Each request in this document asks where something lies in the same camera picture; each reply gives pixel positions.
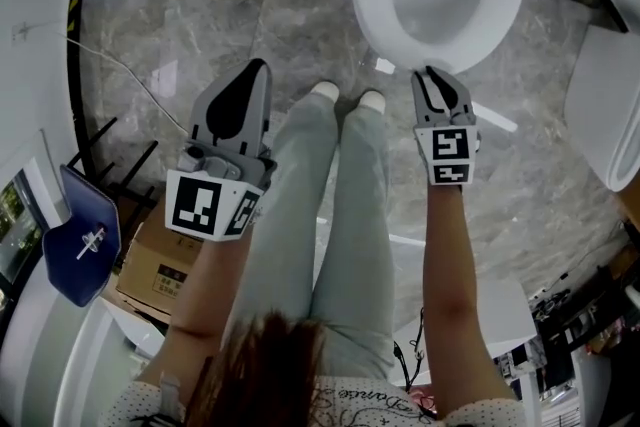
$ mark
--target polka dot shirt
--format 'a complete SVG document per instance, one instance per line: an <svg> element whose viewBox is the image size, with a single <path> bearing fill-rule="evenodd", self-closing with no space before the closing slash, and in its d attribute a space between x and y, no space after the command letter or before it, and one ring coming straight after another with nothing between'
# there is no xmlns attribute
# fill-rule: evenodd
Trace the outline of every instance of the polka dot shirt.
<svg viewBox="0 0 640 427"><path fill-rule="evenodd" d="M160 389L133 382L105 411L100 427L126 427L141 416L158 413ZM468 404L443 421L424 416L410 397L386 381L349 377L318 378L312 427L368 425L370 427L512 427L526 425L524 408L515 400L493 399ZM184 419L185 409L181 406Z"/></svg>

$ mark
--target person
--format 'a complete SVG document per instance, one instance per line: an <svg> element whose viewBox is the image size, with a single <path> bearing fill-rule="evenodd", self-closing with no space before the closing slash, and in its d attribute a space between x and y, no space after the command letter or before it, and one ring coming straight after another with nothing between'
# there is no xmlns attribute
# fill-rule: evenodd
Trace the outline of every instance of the person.
<svg viewBox="0 0 640 427"><path fill-rule="evenodd" d="M158 413L168 423L157 425L173 418L187 427L436 423L386 381L394 364L394 264L385 100L365 93L339 134L338 95L322 82L290 110L274 141L279 167L261 217L238 241L203 244L162 348L102 425L144 423ZM333 222L314 287L316 216L338 142ZM423 274L440 422L523 425L524 411L480 332L459 187L428 188Z"/></svg>

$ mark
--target leg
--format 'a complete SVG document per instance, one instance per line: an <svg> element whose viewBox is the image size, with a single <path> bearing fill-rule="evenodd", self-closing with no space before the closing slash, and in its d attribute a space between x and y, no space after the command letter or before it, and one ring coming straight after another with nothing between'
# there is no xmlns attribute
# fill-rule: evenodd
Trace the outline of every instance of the leg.
<svg viewBox="0 0 640 427"><path fill-rule="evenodd" d="M360 105L344 124L333 224L311 306L326 326L329 375L385 379L393 368L388 174L384 117Z"/></svg>
<svg viewBox="0 0 640 427"><path fill-rule="evenodd" d="M338 140L333 108L331 99L310 93L276 136L278 169L262 200L229 325L273 310L291 320L309 316L316 215Z"/></svg>

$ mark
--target jeans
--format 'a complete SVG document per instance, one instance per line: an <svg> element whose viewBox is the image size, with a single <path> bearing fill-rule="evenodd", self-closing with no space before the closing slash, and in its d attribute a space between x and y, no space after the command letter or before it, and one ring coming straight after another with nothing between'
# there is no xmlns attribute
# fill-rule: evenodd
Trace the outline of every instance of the jeans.
<svg viewBox="0 0 640 427"><path fill-rule="evenodd" d="M323 375L386 379L394 364L394 265L384 117L359 106L345 119L331 235L314 288L316 216L337 144L333 103L308 94L276 135L278 169L262 199L230 324L274 310L318 321Z"/></svg>

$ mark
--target shoe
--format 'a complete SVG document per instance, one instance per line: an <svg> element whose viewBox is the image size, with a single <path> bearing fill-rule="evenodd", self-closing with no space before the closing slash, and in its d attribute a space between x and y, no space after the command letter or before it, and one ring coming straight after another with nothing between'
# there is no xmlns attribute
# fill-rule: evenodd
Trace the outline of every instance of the shoe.
<svg viewBox="0 0 640 427"><path fill-rule="evenodd" d="M384 109L387 106L387 101L384 99L381 93L377 91L367 91L360 98L360 103L358 106L364 105L373 109L374 111L379 112L380 114L384 114Z"/></svg>
<svg viewBox="0 0 640 427"><path fill-rule="evenodd" d="M336 103L338 97L340 96L340 90L338 86L336 86L333 82L322 81L318 82L313 89L312 93L316 93L318 95L326 96L333 103Z"/></svg>

